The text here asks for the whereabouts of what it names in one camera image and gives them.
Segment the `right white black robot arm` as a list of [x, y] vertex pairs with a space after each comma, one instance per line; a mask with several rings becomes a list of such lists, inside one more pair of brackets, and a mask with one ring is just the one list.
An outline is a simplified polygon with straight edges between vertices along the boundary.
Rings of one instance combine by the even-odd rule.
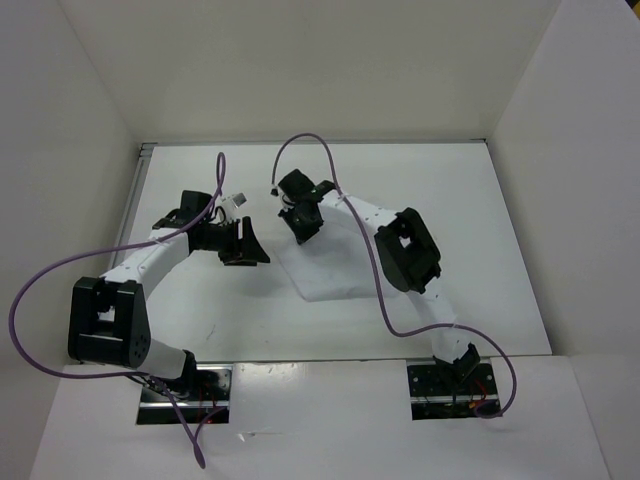
[[280, 199], [278, 216], [300, 246], [319, 236], [332, 223], [363, 236], [376, 294], [388, 284], [413, 301], [434, 320], [428, 330], [454, 329], [455, 314], [444, 294], [435, 289], [441, 277], [442, 255], [420, 213], [407, 207], [394, 211], [377, 207], [343, 192], [338, 183], [314, 183], [295, 169], [271, 188]]

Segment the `white skirt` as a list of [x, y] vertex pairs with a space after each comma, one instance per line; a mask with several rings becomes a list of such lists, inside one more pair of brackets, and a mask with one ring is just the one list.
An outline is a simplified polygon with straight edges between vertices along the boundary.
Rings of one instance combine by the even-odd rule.
[[307, 302], [374, 298], [378, 293], [395, 297], [397, 290], [385, 279], [375, 286], [372, 261], [376, 249], [368, 250], [377, 230], [396, 219], [396, 212], [377, 207], [352, 195], [329, 193], [318, 202], [320, 231], [298, 245], [294, 235], [279, 245], [276, 257]]

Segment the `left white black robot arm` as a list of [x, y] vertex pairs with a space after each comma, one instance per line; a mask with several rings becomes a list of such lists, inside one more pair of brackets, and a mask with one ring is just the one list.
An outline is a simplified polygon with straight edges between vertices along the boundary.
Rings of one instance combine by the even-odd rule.
[[217, 207], [212, 195], [185, 190], [179, 207], [153, 225], [146, 246], [99, 277], [79, 279], [72, 291], [69, 356], [148, 374], [180, 400], [203, 389], [206, 378], [194, 354], [153, 339], [146, 302], [195, 251], [214, 252], [225, 266], [269, 263], [250, 218], [232, 214], [244, 200], [237, 195]]

